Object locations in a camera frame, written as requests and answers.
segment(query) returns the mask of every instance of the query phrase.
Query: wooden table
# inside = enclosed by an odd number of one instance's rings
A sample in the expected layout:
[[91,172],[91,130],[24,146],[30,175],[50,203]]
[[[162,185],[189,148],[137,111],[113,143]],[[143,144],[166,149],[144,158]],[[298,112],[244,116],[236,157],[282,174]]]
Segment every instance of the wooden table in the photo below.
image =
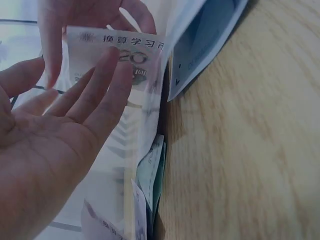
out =
[[166,123],[160,239],[320,239],[320,1],[251,1]]

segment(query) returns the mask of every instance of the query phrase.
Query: banknote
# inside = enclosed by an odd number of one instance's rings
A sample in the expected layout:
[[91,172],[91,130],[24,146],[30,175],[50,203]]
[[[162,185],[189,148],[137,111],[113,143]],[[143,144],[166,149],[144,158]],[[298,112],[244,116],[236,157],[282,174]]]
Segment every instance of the banknote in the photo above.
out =
[[153,203],[152,203],[152,225],[154,228],[156,213],[158,211],[159,200],[163,188],[163,180],[165,175],[166,166],[166,154],[167,154],[167,144],[163,142],[161,156],[159,161],[158,170],[156,172],[154,184],[153,184]]
[[135,240],[147,240],[147,203],[142,190],[132,181]]
[[150,151],[141,160],[137,169],[135,181],[143,191],[146,198],[146,218],[147,235],[151,236],[153,232],[153,212],[154,197],[158,195],[158,188],[155,188],[157,172],[160,167],[161,153],[164,143],[164,136],[157,134],[153,141]]
[[100,216],[86,200],[81,212],[81,225],[87,240],[126,240],[123,233]]
[[[68,26],[67,43],[71,86],[97,64],[106,47],[117,47],[119,61],[133,64],[133,86],[128,104],[141,112],[137,149],[138,159],[141,160],[156,136],[163,83],[163,71],[160,69],[163,39],[139,32]],[[156,117],[151,117],[151,120],[150,115],[154,112]]]
[[168,100],[176,97],[218,54],[248,0],[207,0],[175,44]]

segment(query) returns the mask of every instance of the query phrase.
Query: hand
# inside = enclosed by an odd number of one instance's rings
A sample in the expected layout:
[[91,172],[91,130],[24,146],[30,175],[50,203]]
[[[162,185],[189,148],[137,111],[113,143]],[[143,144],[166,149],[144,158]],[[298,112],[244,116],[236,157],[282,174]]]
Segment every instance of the hand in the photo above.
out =
[[156,34],[153,16],[140,0],[38,0],[40,29],[47,88],[52,88],[62,64],[62,28],[67,25],[135,31],[121,14],[126,9],[144,33]]
[[45,114],[58,95],[54,89],[14,110],[9,101],[36,84],[45,67],[42,58],[0,72],[3,239],[33,239],[88,173],[118,124],[131,91],[132,65],[118,59],[119,51],[109,48],[97,66]]

